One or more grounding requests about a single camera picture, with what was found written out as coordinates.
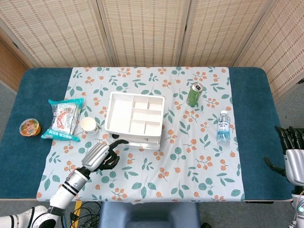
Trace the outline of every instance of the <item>soda can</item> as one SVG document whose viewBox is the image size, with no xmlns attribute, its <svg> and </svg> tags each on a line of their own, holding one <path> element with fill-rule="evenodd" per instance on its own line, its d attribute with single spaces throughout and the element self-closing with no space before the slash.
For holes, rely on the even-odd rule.
<svg viewBox="0 0 304 228">
<path fill-rule="evenodd" d="M 187 105 L 194 107 L 198 102 L 201 92 L 203 92 L 203 85 L 201 83 L 193 83 L 187 97 Z"/>
</svg>

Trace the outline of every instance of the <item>floral tablecloth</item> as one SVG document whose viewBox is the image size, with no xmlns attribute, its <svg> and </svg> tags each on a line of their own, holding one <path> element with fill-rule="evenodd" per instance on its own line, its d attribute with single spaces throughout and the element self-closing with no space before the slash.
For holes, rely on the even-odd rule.
<svg viewBox="0 0 304 228">
<path fill-rule="evenodd" d="M 190 85 L 204 86 L 198 105 L 186 104 Z M 66 176 L 98 142 L 108 138 L 105 117 L 111 91 L 165 97 L 161 147 L 157 151 L 120 145 L 113 170 L 97 171 L 75 200 L 166 202 L 240 201 L 245 198 L 229 72 L 226 67 L 77 67 L 65 99 L 85 99 L 81 117 L 100 124 L 96 135 L 80 126 L 81 142 L 53 141 L 37 199 L 49 200 Z M 230 146 L 216 143 L 221 110 L 231 118 Z"/>
</svg>

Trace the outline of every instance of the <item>plastic bottle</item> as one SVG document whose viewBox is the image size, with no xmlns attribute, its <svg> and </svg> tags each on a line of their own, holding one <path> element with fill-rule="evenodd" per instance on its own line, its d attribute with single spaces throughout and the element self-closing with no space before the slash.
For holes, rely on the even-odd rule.
<svg viewBox="0 0 304 228">
<path fill-rule="evenodd" d="M 217 143 L 219 145 L 229 145 L 230 143 L 230 117 L 227 115 L 227 111 L 223 110 L 220 112 L 218 119 L 218 133 Z"/>
</svg>

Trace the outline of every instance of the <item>white plastic tray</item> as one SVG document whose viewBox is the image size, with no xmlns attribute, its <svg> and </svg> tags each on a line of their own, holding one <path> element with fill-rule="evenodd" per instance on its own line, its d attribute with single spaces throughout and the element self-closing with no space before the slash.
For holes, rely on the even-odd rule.
<svg viewBox="0 0 304 228">
<path fill-rule="evenodd" d="M 162 134 L 164 97 L 112 92 L 105 130 L 143 147 L 158 147 Z"/>
</svg>

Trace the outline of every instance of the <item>robotic arm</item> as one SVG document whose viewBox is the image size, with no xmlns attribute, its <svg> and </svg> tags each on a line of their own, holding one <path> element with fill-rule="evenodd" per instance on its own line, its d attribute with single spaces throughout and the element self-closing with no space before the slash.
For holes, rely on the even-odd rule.
<svg viewBox="0 0 304 228">
<path fill-rule="evenodd" d="M 290 223 L 289 228 L 304 228 L 304 133 L 293 127 L 286 130 L 276 126 L 275 129 L 283 148 L 285 169 L 275 166 L 267 157 L 264 157 L 264 161 L 271 170 L 286 176 L 294 185 L 292 197 L 295 220 Z"/>
<path fill-rule="evenodd" d="M 83 158 L 83 167 L 69 174 L 66 181 L 50 199 L 50 207 L 37 206 L 18 215 L 0 217 L 4 228 L 54 228 L 59 217 L 64 215 L 65 208 L 74 196 L 89 181 L 92 172 L 113 169 L 119 156 L 113 148 L 119 144 L 127 144 L 126 140 L 118 140 L 111 145 L 97 143 Z"/>
</svg>

